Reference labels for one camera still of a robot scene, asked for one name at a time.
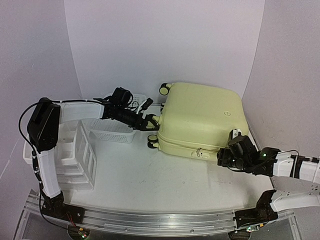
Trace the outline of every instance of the white wall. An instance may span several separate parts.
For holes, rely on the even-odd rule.
[[[79,98],[81,91],[63,0],[2,0],[0,16],[0,226],[1,239],[9,240],[31,188],[38,188],[22,158],[19,116],[40,97]]]
[[[252,68],[264,0],[65,0],[84,98],[122,86],[157,100],[163,82],[240,96]]]
[[[243,105],[262,147],[320,155],[320,3],[265,2],[261,32]],[[276,178],[276,187],[305,191],[305,182]],[[320,208],[297,209],[305,240],[320,239]]]

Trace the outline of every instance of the stacked plastic bin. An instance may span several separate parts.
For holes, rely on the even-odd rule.
[[[89,143],[81,121],[59,125],[58,143],[55,148],[55,169],[62,190],[93,190],[97,158]],[[25,142],[23,158],[32,164],[32,149]]]

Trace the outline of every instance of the white basket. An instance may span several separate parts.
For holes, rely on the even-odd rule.
[[[32,165],[32,149],[24,143],[23,158]],[[55,169],[62,190],[93,190],[97,159],[81,121],[59,125]]]
[[[141,94],[133,94],[133,107],[140,105],[146,100],[145,95]],[[111,119],[94,119],[91,120],[87,129],[90,132],[93,132],[94,135],[100,139],[105,141],[113,141],[119,143],[131,143],[134,139],[136,131],[133,130],[128,125],[119,122],[117,120]]]

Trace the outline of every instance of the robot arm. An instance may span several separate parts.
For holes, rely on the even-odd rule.
[[[265,176],[296,178],[314,183],[310,191],[290,192],[265,191],[256,207],[235,212],[237,228],[256,230],[265,223],[278,218],[277,212],[286,209],[320,207],[320,161],[316,157],[300,156],[298,151],[280,151],[265,147],[257,151],[248,136],[242,136],[238,129],[230,133],[228,148],[221,148],[217,154],[218,165],[234,172]]]
[[[104,99],[40,99],[27,125],[27,132],[35,149],[32,151],[32,165],[45,200],[46,207],[42,209],[45,215],[68,220],[69,214],[75,223],[80,223],[81,213],[84,211],[81,207],[64,204],[55,167],[54,148],[58,142],[59,124],[83,119],[113,119],[140,131],[159,130],[158,123],[153,119],[154,115],[148,114],[143,118],[143,113],[135,112],[130,107],[132,101],[132,94],[120,87],[115,89],[112,96]],[[140,106],[141,109],[146,110],[152,102],[148,98]]]

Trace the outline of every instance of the suitcase shell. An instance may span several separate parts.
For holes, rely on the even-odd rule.
[[[231,90],[174,83],[159,117],[159,150],[176,156],[216,161],[229,134],[249,132],[242,100]]]

